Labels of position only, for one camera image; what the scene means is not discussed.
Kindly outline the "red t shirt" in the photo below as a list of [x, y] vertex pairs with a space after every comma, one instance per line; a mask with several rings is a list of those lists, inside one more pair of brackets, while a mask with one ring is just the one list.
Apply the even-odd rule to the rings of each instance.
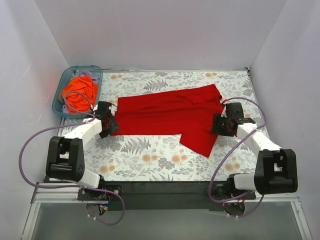
[[214, 115], [221, 114], [222, 95], [214, 84], [138, 96], [120, 97], [113, 135], [180, 135], [179, 142], [209, 157], [217, 140]]

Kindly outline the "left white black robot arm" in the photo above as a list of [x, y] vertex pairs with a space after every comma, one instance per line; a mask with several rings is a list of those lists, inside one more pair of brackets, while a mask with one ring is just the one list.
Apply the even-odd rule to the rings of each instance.
[[71, 132], [50, 139], [45, 169], [47, 177], [83, 187], [99, 187], [101, 177], [85, 167], [84, 147], [97, 136], [104, 139], [116, 132], [119, 125], [109, 102], [99, 101], [93, 115], [94, 118], [85, 118]]

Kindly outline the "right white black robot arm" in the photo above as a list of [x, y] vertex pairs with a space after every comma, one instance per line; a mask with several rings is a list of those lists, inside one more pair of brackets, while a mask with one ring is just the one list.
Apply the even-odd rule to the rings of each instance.
[[292, 149], [284, 149], [272, 142], [260, 129], [261, 126], [245, 117], [242, 104], [221, 104], [223, 113], [215, 114], [211, 132], [225, 137], [236, 137], [245, 143], [256, 156], [253, 173], [235, 173], [226, 181], [212, 181], [208, 193], [211, 196], [235, 198], [247, 192], [261, 195], [295, 193], [298, 190], [297, 157]]

